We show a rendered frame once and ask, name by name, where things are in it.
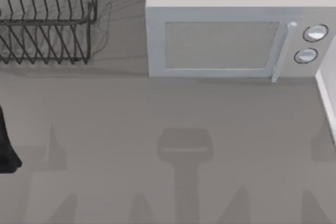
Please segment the microwave oven door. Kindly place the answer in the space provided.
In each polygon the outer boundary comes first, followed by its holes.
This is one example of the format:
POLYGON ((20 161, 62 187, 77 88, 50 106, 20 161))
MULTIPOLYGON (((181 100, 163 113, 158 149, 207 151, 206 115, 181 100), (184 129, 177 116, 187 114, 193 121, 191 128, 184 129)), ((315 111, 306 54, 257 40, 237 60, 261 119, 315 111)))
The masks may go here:
POLYGON ((267 8, 147 7, 149 74, 269 78, 286 21, 267 8))

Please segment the small white microwave knob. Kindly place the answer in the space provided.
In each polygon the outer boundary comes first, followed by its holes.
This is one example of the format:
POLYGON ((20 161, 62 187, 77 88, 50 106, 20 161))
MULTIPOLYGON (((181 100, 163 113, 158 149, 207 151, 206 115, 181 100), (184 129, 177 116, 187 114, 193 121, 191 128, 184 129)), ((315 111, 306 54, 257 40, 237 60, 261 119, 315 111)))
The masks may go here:
POLYGON ((294 55, 294 60, 298 64, 308 64, 316 60, 318 51, 314 48, 299 50, 294 55))

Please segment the large white microwave knob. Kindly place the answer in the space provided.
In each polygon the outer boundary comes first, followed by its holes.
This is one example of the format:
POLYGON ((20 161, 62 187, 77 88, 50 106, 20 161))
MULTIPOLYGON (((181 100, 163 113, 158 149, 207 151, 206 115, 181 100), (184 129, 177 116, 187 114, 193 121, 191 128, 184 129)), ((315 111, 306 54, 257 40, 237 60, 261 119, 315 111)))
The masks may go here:
POLYGON ((303 32, 303 39, 307 42, 317 42, 322 40, 329 32, 329 29, 324 24, 318 24, 315 26, 308 27, 303 32))

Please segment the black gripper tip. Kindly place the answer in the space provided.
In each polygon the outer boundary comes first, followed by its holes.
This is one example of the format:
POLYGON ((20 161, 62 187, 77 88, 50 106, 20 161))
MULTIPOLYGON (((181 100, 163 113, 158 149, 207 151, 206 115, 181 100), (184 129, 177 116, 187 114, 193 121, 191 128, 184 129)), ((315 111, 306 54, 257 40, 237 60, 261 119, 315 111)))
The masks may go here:
POLYGON ((21 166, 22 161, 9 140, 3 109, 0 106, 0 174, 13 174, 21 166))

